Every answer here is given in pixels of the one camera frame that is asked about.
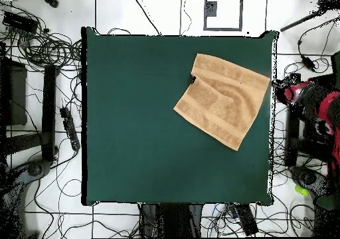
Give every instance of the power adapter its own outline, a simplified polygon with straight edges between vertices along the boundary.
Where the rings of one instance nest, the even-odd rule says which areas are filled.
[[[297,42],[297,47],[299,48],[300,44],[302,43],[301,39],[298,40]],[[302,59],[302,63],[303,65],[310,69],[311,71],[315,72],[315,65],[314,65],[314,62],[311,61],[311,59],[309,57],[305,57],[303,54],[301,54],[300,52],[300,48],[299,48],[299,53],[300,53],[300,56],[301,56],[301,59]]]
[[[303,54],[301,55],[302,63],[305,67],[310,69],[311,71],[315,72],[315,65],[314,62],[311,61],[309,57],[305,57]]]

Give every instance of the folded towel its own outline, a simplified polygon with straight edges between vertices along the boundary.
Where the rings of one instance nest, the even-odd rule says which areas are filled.
[[[197,54],[191,75],[195,81],[174,110],[237,151],[258,115],[270,79],[206,54]]]

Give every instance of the wire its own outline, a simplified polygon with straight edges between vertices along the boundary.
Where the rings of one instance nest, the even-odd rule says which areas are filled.
[[[151,22],[150,18],[147,16],[147,14],[146,14],[144,8],[141,6],[141,4],[139,3],[139,1],[138,1],[138,0],[135,0],[135,1],[136,1],[136,3],[139,5],[139,7],[141,8],[141,10],[143,11],[143,13],[144,13],[144,15],[146,16],[147,20],[151,23],[151,25],[153,26],[153,28],[157,31],[157,34],[158,34],[159,36],[161,36],[161,33],[158,31],[158,29],[156,28],[156,26]]]
[[[187,2],[187,0],[184,0],[183,11],[184,11],[184,13],[188,16],[188,18],[190,19],[190,24],[189,24],[188,29],[186,29],[185,31],[182,32],[181,36],[182,36],[185,32],[189,31],[190,26],[191,26],[191,23],[193,22],[192,19],[191,19],[191,17],[190,17],[190,16],[187,14],[187,12],[185,11],[185,3],[186,3],[186,2]]]

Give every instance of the grout line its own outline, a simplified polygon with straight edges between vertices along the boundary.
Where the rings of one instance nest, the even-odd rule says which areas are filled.
[[[182,30],[182,0],[181,6],[179,8],[179,36],[181,36],[181,30]]]
[[[97,0],[94,0],[94,28],[97,29]]]
[[[43,211],[25,211],[27,214],[48,214]],[[50,212],[51,214],[69,214],[69,215],[85,215],[92,216],[92,213],[77,213],[77,212]],[[139,216],[139,214],[116,214],[116,213],[93,213],[94,216],[102,215],[102,216]]]
[[[27,214],[49,214],[43,211],[25,211]],[[68,214],[68,215],[86,215],[86,216],[139,216],[139,214],[116,214],[116,213],[73,213],[73,212],[50,212],[51,214]],[[202,216],[201,218],[218,218],[217,216]],[[287,218],[257,218],[256,220],[282,220],[282,221],[290,221]],[[304,219],[293,218],[293,221],[304,221]]]
[[[91,229],[91,239],[93,239],[93,230],[94,230],[94,205],[92,205],[92,229]]]
[[[268,10],[268,0],[266,0],[266,17],[264,18],[264,32],[267,31],[267,10]]]
[[[37,131],[35,129],[12,129],[12,131],[21,131],[25,133],[36,133]],[[54,131],[55,133],[66,133],[65,131]]]
[[[279,53],[279,52],[277,52],[276,55],[286,55],[286,56],[288,56],[288,55],[291,55],[291,56],[297,55],[297,56],[300,56],[300,54],[282,54],[282,53]],[[304,55],[304,56],[321,56],[321,54],[302,54],[302,55]],[[330,56],[332,56],[332,54],[322,54],[322,56],[330,57]]]

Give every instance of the tripod leg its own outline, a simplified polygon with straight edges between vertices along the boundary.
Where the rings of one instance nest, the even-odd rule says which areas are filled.
[[[319,15],[319,12],[311,13],[310,15],[308,15],[308,16],[306,16],[306,17],[304,17],[304,18],[302,18],[302,19],[300,19],[300,20],[298,20],[298,21],[296,21],[296,22],[291,23],[291,24],[287,25],[287,26],[284,27],[284,28],[281,28],[280,31],[281,31],[281,32],[284,32],[284,31],[286,31],[286,30],[288,30],[288,29],[291,29],[292,27],[295,27],[296,25],[299,25],[299,24],[301,24],[301,23],[304,23],[305,21],[310,20],[310,19],[312,19],[312,18],[314,18],[314,17],[316,17],[316,16],[318,16],[318,15]]]

